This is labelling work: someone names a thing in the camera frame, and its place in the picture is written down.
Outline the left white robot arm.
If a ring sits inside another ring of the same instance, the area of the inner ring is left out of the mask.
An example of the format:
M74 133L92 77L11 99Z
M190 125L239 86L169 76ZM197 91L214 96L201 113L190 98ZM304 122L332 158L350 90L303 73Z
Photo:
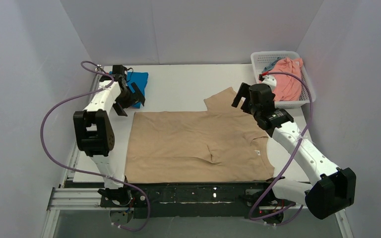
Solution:
M103 174L105 190L123 187L125 176L116 181L111 180L109 153L115 146L115 134L109 120L109 113L114 109L116 114L126 117L125 110L136 104L144 105L145 96L135 82L131 82L134 71L123 65L114 65L112 72L103 73L97 92L90 103L73 115L76 143Z

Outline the beige t shirt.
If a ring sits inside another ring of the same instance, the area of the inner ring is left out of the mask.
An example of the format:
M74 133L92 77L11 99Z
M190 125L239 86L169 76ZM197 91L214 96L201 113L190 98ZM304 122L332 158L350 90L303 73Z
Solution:
M206 111L140 112L133 118L126 178L132 183L261 181L273 177L268 135L232 107L227 88Z

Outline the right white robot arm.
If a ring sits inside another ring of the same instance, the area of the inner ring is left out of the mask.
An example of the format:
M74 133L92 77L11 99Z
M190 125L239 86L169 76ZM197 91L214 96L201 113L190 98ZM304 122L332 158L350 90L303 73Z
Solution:
M250 213L265 197L287 200L306 206L318 219L325 219L354 204L356 174L330 161L312 142L304 138L294 118L275 106L274 94L266 84L242 83L232 102L250 114L257 125L290 154L283 170L295 161L309 183L282 177L280 173L252 205Z

